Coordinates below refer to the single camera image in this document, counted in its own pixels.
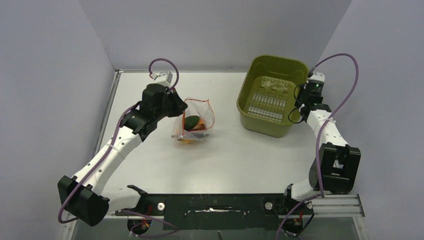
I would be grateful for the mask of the dark green toy avocado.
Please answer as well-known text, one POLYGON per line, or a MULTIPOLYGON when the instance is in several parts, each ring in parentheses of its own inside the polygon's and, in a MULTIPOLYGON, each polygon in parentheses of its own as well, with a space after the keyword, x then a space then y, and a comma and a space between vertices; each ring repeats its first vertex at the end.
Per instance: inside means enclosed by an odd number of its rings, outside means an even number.
POLYGON ((199 124, 200 117, 198 115, 190 115, 184 118, 183 128, 186 131, 192 130, 199 124))

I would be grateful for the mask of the clear zip top bag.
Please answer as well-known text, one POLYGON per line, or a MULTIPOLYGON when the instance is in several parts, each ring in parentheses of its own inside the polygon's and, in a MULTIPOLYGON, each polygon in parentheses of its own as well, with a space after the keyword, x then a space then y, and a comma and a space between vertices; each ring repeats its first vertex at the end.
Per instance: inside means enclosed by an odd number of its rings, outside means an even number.
POLYGON ((216 121, 209 100, 186 98, 187 108, 173 124, 171 138, 185 144, 203 141, 207 138, 216 121))

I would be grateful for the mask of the yellow toy bell pepper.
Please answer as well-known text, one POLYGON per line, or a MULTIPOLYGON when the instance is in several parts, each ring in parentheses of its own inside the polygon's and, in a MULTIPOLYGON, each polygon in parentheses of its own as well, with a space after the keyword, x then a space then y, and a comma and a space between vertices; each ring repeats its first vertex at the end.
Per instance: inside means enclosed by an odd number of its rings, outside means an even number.
POLYGON ((206 138, 206 126, 204 124, 198 124, 190 130, 184 130, 180 126, 174 131, 171 137, 186 144, 202 141, 206 138))

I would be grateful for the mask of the olive green plastic basket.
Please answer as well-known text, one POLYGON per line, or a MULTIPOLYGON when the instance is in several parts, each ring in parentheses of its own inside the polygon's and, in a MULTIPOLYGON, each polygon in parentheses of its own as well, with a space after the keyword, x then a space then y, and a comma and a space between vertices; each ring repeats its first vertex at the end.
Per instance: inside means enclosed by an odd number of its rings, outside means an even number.
POLYGON ((241 125, 275 138, 286 136, 300 119, 294 113, 298 85, 306 83, 309 69, 300 60, 273 55, 257 56, 240 89, 236 107, 241 125))

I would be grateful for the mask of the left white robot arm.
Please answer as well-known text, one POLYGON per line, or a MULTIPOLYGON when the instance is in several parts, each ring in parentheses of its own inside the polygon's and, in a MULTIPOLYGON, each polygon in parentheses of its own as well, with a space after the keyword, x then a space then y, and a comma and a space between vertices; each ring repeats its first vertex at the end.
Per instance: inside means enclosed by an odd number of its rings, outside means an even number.
POLYGON ((178 117, 187 107, 175 87, 148 84, 142 99, 121 114, 112 137, 97 154, 73 176, 59 180, 58 222, 81 220, 92 227, 111 212, 135 208, 144 191, 129 185, 107 193, 106 183, 126 157, 157 129, 160 120, 178 117))

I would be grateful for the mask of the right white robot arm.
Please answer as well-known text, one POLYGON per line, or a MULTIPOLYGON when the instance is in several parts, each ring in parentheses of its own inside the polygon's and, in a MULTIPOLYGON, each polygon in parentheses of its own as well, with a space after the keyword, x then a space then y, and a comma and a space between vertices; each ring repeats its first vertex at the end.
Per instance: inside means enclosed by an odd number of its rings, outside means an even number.
POLYGON ((281 199, 289 214, 301 207, 302 200, 326 194, 347 194, 355 183, 361 151, 352 147, 339 132, 332 111, 323 103, 324 82, 310 78, 300 85, 295 109, 316 136, 315 158, 306 179, 287 187, 281 199))

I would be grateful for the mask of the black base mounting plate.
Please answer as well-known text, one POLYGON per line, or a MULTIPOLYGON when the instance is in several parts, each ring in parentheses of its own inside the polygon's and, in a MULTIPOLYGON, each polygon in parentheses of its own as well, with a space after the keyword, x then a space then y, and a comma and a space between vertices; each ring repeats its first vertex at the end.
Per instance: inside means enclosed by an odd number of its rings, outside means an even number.
POLYGON ((153 194, 141 196, 132 211, 163 217, 164 230, 275 230, 302 232, 314 210, 283 193, 153 194))

